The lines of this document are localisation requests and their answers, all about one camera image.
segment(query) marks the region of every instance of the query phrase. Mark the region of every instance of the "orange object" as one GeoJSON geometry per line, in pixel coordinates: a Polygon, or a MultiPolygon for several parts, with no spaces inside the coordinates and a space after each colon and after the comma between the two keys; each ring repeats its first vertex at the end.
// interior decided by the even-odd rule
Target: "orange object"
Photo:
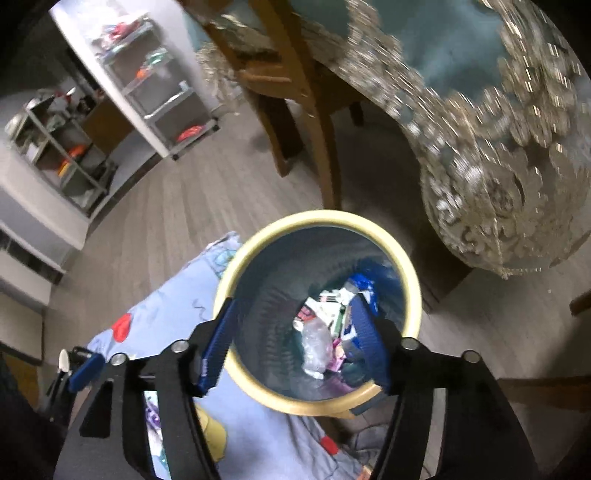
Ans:
{"type": "Polygon", "coordinates": [[[60,168],[57,169],[57,176],[62,177],[63,174],[66,172],[68,167],[70,166],[70,162],[67,160],[62,160],[60,164],[60,168]]]}
{"type": "Polygon", "coordinates": [[[85,151],[86,151],[86,145],[80,144],[80,145],[76,145],[75,147],[71,148],[68,153],[70,154],[70,156],[74,160],[76,160],[76,157],[80,157],[81,155],[84,154],[85,151]]]}
{"type": "Polygon", "coordinates": [[[201,130],[203,130],[202,125],[195,125],[193,127],[189,127],[178,136],[177,142],[182,142],[183,140],[186,140],[189,137],[197,135],[201,130]]]}

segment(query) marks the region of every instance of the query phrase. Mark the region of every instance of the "metal shelving unit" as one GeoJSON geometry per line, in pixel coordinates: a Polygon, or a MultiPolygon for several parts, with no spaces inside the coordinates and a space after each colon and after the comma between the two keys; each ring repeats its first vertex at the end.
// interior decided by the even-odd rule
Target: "metal shelving unit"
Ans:
{"type": "Polygon", "coordinates": [[[189,85],[178,59],[162,42],[157,26],[148,17],[141,22],[135,31],[97,58],[129,104],[176,159],[182,149],[209,129],[217,129],[217,122],[189,85]],[[163,58],[138,75],[146,56],[156,50],[163,58]],[[178,141],[183,131],[196,125],[203,126],[199,135],[178,141]]]}
{"type": "Polygon", "coordinates": [[[115,166],[74,118],[67,117],[65,112],[50,113],[54,100],[52,96],[24,108],[23,118],[12,136],[12,144],[60,195],[85,215],[90,215],[98,198],[107,193],[107,183],[115,166]],[[51,127],[48,119],[55,120],[56,116],[61,121],[51,127]],[[64,146],[68,136],[70,139],[74,137],[72,146],[82,145],[85,148],[76,158],[68,152],[71,147],[64,146]]]}

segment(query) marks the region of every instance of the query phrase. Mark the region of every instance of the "plastic wrapper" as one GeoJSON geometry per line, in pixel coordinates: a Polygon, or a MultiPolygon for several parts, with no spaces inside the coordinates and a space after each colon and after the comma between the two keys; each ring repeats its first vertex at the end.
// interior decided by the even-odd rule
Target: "plastic wrapper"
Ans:
{"type": "Polygon", "coordinates": [[[340,372],[343,363],[345,363],[345,350],[340,344],[340,338],[333,340],[333,358],[326,366],[331,372],[340,372]]]}
{"type": "Polygon", "coordinates": [[[326,367],[333,359],[333,339],[326,324],[318,317],[305,322],[301,332],[304,348],[302,369],[311,377],[322,380],[326,367]]]}
{"type": "Polygon", "coordinates": [[[100,35],[100,47],[104,51],[112,49],[127,35],[132,33],[142,24],[142,19],[131,15],[119,17],[117,22],[104,25],[100,35]]]}
{"type": "Polygon", "coordinates": [[[161,63],[162,61],[166,60],[168,57],[169,57],[168,50],[166,50],[165,47],[156,48],[156,50],[149,52],[145,56],[145,60],[142,64],[142,66],[139,68],[139,70],[135,74],[135,77],[138,80],[141,80],[141,79],[147,77],[148,74],[150,73],[150,71],[156,65],[158,65],[158,63],[161,63]]]}
{"type": "Polygon", "coordinates": [[[192,127],[187,128],[183,131],[178,137],[177,142],[182,142],[188,138],[194,137],[195,135],[199,135],[203,130],[202,125],[193,125],[192,127]]]}

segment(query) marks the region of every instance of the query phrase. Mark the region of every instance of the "trash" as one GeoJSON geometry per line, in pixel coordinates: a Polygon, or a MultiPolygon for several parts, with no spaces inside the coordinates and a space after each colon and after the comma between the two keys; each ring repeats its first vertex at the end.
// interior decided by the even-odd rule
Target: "trash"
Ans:
{"type": "Polygon", "coordinates": [[[104,51],[113,49],[130,33],[137,30],[144,20],[132,15],[124,15],[119,17],[114,23],[104,25],[100,37],[98,38],[99,45],[104,51]]]}
{"type": "Polygon", "coordinates": [[[351,275],[340,289],[323,290],[318,300],[308,297],[293,320],[302,335],[304,364],[311,377],[324,379],[326,371],[338,373],[347,365],[363,362],[363,350],[351,321],[349,302],[361,293],[373,314],[378,314],[374,282],[365,274],[351,275]]]}
{"type": "Polygon", "coordinates": [[[345,350],[340,344],[340,338],[337,338],[333,341],[333,358],[326,366],[326,369],[331,372],[340,372],[340,369],[345,362],[345,358],[345,350]]]}
{"type": "Polygon", "coordinates": [[[321,319],[315,317],[304,322],[301,344],[304,348],[302,369],[311,377],[322,380],[326,367],[333,359],[333,341],[321,319]]]}
{"type": "Polygon", "coordinates": [[[135,77],[138,80],[146,78],[156,65],[164,62],[168,57],[168,50],[166,50],[164,47],[156,48],[156,50],[147,53],[145,60],[136,72],[135,77]]]}

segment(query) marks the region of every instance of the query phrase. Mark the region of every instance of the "yellow trash can rim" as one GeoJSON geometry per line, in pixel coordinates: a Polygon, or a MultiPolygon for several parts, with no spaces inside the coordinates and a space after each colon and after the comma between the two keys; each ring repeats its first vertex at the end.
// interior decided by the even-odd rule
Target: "yellow trash can rim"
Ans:
{"type": "MultiPolygon", "coordinates": [[[[219,312],[225,299],[233,296],[242,273],[259,252],[279,237],[311,226],[346,228],[370,239],[383,250],[396,265],[404,290],[405,316],[402,336],[416,338],[421,326],[423,305],[417,274],[408,255],[380,226],[358,215],[338,210],[296,213],[277,220],[248,239],[237,251],[220,281],[213,306],[214,316],[219,312]]],[[[365,403],[381,391],[373,381],[368,381],[355,391],[329,400],[305,401],[289,398],[271,391],[256,380],[242,365],[234,344],[230,347],[224,366],[236,384],[254,400],[274,410],[293,415],[351,417],[350,409],[365,403]]]]}

